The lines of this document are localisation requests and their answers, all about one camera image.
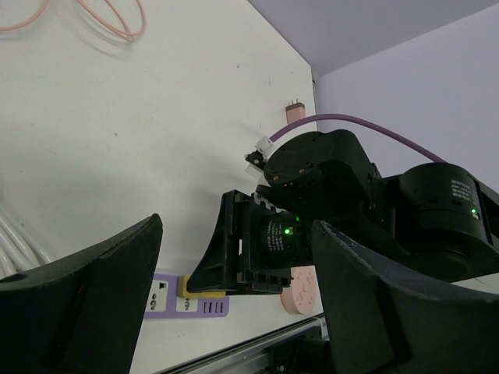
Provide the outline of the brown pink plug adapter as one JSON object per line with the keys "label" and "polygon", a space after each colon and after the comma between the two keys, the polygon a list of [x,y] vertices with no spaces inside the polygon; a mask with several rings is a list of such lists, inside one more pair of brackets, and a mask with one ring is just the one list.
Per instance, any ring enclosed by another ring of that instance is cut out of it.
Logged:
{"label": "brown pink plug adapter", "polygon": [[291,101],[291,104],[285,108],[285,116],[287,124],[297,122],[306,117],[306,107],[299,99]]}

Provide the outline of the purple power strip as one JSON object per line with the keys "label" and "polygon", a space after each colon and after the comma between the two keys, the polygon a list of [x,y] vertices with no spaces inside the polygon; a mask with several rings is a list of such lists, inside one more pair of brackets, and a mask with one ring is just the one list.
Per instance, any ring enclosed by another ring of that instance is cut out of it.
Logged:
{"label": "purple power strip", "polygon": [[144,319],[224,318],[229,297],[199,298],[178,296],[180,276],[156,273],[150,286]]}

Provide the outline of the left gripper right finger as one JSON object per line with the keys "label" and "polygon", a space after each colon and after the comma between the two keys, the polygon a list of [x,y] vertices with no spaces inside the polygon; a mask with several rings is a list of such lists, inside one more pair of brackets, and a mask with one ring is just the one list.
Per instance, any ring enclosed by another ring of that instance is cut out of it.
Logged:
{"label": "left gripper right finger", "polygon": [[417,273],[323,221],[310,248],[336,372],[497,372],[496,294]]}

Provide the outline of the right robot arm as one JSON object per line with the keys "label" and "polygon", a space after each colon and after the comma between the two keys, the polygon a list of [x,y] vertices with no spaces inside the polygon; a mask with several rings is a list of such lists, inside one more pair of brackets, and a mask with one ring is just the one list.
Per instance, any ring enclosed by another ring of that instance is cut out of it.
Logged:
{"label": "right robot arm", "polygon": [[344,129],[306,132],[247,161],[262,179],[251,195],[222,196],[189,292],[281,293],[294,268],[319,263],[315,221],[443,281],[498,271],[498,194],[464,168],[434,161],[384,177]]}

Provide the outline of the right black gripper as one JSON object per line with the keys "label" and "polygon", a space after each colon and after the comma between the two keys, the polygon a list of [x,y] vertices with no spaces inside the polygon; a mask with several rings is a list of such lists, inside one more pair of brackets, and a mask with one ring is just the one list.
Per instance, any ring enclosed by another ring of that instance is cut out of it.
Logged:
{"label": "right black gripper", "polygon": [[[242,252],[239,254],[239,240]],[[186,284],[190,293],[279,295],[291,269],[312,263],[310,224],[255,192],[226,192],[206,252]]]}

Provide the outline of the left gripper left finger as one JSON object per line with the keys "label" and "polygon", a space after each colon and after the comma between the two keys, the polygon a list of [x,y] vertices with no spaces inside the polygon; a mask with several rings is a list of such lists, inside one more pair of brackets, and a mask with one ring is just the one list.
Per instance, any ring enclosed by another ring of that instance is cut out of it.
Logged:
{"label": "left gripper left finger", "polygon": [[3,373],[127,373],[163,235],[158,214],[1,281]]}

